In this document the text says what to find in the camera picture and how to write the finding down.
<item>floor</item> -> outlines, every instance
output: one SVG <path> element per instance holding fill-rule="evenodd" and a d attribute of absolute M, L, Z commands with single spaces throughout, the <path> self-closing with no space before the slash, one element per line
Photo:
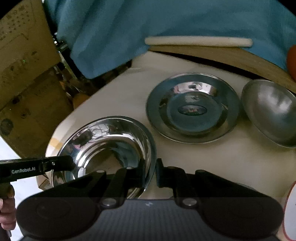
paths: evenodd
<path fill-rule="evenodd" d="M 20 158 L 11 147 L 0 137 L 0 160 L 9 160 L 9 159 L 18 159 Z M 24 200 L 25 198 L 41 192 L 38 188 L 36 178 L 29 177 L 25 179 L 18 180 L 16 182 L 11 183 L 15 189 L 15 205 Z M 17 225 L 15 230 L 12 232 L 11 241 L 18 241 L 22 238 L 22 233 Z"/>

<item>screw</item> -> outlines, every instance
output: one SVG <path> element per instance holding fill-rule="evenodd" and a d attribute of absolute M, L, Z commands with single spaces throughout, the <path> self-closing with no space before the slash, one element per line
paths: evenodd
<path fill-rule="evenodd" d="M 197 204 L 197 201 L 194 198 L 185 198 L 185 199 L 183 199 L 182 203 L 185 206 L 192 207 Z"/>
<path fill-rule="evenodd" d="M 117 203 L 117 201 L 114 198 L 105 198 L 102 201 L 102 204 L 106 207 L 113 207 L 115 204 Z"/>

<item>white table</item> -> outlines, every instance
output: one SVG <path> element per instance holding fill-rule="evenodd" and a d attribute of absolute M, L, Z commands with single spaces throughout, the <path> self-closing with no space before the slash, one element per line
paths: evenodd
<path fill-rule="evenodd" d="M 145 113 L 149 93 L 162 80 L 183 72 L 215 75 L 229 83 L 239 97 L 243 86 L 250 80 L 210 66 L 147 52 L 57 127 L 46 156 L 56 155 L 67 138 L 83 125 L 105 116 L 123 115 L 140 121 L 151 131 L 157 156 L 162 158 L 165 166 L 181 167 L 187 173 L 205 169 L 267 195 L 282 197 L 296 180 L 295 149 L 283 148 L 269 141 L 248 119 L 240 118 L 234 130 L 223 138 L 199 145 L 171 141 L 152 128 Z M 142 195 L 143 198 L 170 196 L 170 190 L 156 187 L 155 179 Z"/>

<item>white rolling pin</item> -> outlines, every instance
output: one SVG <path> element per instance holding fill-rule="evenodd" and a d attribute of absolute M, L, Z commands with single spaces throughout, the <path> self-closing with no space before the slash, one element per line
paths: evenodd
<path fill-rule="evenodd" d="M 211 47 L 251 47 L 251 39 L 211 36 L 156 36 L 145 38 L 147 45 L 197 45 Z"/>

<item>red rim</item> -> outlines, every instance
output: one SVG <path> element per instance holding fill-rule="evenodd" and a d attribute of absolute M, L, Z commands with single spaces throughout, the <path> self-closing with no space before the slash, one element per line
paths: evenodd
<path fill-rule="evenodd" d="M 289 199 L 289 196 L 294 188 L 294 186 L 296 185 L 296 181 L 293 183 L 291 189 L 289 190 L 289 193 L 287 195 L 287 198 L 286 198 L 286 201 L 285 201 L 285 206 L 284 206 L 284 221 L 282 223 L 282 227 L 283 227 L 283 233 L 285 235 L 285 237 L 289 240 L 289 241 L 296 241 L 295 239 L 290 239 L 286 233 L 286 230 L 285 230 L 285 213 L 286 213 L 286 206 L 287 206 L 287 202 L 288 202 L 288 199 Z"/>

